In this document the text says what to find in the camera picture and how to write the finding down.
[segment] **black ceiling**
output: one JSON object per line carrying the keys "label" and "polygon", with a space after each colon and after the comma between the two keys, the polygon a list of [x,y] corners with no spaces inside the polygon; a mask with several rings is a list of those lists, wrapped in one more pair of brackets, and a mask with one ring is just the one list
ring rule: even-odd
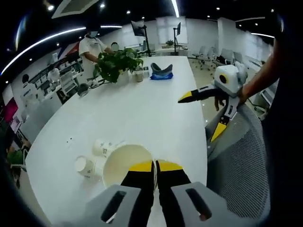
{"label": "black ceiling", "polygon": [[[48,0],[48,2],[58,7],[62,0]],[[106,7],[101,9],[99,6],[102,2]],[[273,7],[273,4],[266,0],[177,0],[177,3],[181,16],[197,19],[207,19],[207,15],[210,15],[210,19],[226,17],[232,20],[264,17],[270,14],[270,9]],[[171,0],[100,0],[83,14],[56,19],[51,19],[55,10],[48,12],[43,0],[17,2],[9,0],[5,1],[1,8],[4,29],[0,48],[0,71],[19,52],[33,43],[60,31],[84,26],[88,21],[94,20],[100,25],[125,25],[130,23],[130,19],[139,20],[142,16],[145,16],[145,21],[148,21],[156,17],[175,15]],[[126,14],[127,10],[131,11],[130,15]],[[24,18],[26,18],[26,28],[21,34],[18,50],[15,51],[15,35],[20,21]],[[271,26],[268,25],[267,20],[258,20],[258,26],[255,26],[255,23],[255,20],[243,21],[238,23],[242,25],[238,28],[256,33],[272,34]],[[104,35],[111,31],[112,29],[101,29],[100,33]],[[78,41],[79,36],[84,35],[84,33],[81,31],[60,36],[33,48],[5,71],[0,78],[0,83],[12,80],[29,65],[30,58],[35,61],[46,53],[55,50],[57,42],[61,45],[70,44]]]}

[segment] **white shirt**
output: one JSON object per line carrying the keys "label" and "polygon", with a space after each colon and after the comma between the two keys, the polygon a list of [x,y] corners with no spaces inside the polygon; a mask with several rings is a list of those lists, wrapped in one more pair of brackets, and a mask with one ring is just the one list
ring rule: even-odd
{"label": "white shirt", "polygon": [[107,46],[102,43],[98,38],[87,38],[86,36],[79,43],[79,55],[83,60],[83,69],[85,78],[93,78],[93,72],[95,69],[95,63],[88,60],[84,57],[85,52],[89,52],[90,54],[98,57],[100,53],[102,53]]}
{"label": "white shirt", "polygon": [[48,72],[48,78],[52,82],[57,82],[58,79],[60,78],[60,71],[57,68],[54,68],[53,70]]}
{"label": "white shirt", "polygon": [[42,97],[34,84],[25,83],[22,87],[21,100],[29,112],[38,107]]}

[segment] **green leaves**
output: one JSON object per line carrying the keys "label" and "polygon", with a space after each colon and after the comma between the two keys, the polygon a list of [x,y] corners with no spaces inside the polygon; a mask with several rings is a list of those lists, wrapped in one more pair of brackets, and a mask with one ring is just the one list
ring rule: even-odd
{"label": "green leaves", "polygon": [[133,72],[139,65],[143,66],[143,60],[137,59],[137,56],[137,52],[131,48],[119,50],[114,54],[100,53],[94,69],[94,78],[101,75],[103,79],[116,83],[122,71]]}

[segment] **face mask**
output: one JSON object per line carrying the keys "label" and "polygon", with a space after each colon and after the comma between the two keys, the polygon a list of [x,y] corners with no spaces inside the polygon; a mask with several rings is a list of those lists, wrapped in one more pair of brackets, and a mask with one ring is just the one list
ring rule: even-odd
{"label": "face mask", "polygon": [[97,36],[98,32],[90,32],[90,37],[95,38]]}

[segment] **human hand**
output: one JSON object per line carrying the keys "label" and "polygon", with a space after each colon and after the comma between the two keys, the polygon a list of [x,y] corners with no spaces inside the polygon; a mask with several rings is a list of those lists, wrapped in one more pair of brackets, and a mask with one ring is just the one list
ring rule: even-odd
{"label": "human hand", "polygon": [[[239,105],[242,105],[243,103],[246,102],[246,100],[249,98],[249,96],[247,95],[247,91],[245,87],[242,87],[242,89],[239,91],[238,93],[238,97],[240,98],[240,102]],[[223,100],[225,100],[226,102],[227,97],[226,96],[215,96],[214,98],[214,106],[216,108],[216,111],[219,111],[219,104],[221,106],[225,106]]]}

